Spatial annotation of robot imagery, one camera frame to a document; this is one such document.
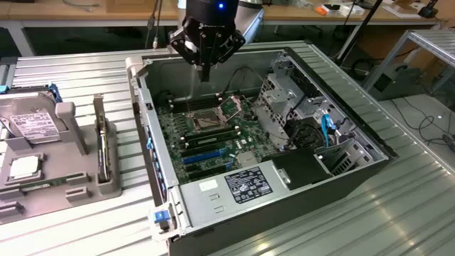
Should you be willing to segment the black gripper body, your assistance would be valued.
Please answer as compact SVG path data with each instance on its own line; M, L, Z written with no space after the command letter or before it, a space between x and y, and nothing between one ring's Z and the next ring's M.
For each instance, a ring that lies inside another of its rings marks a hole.
M198 51L224 55L236 37L234 17L238 1L186 1L182 32Z

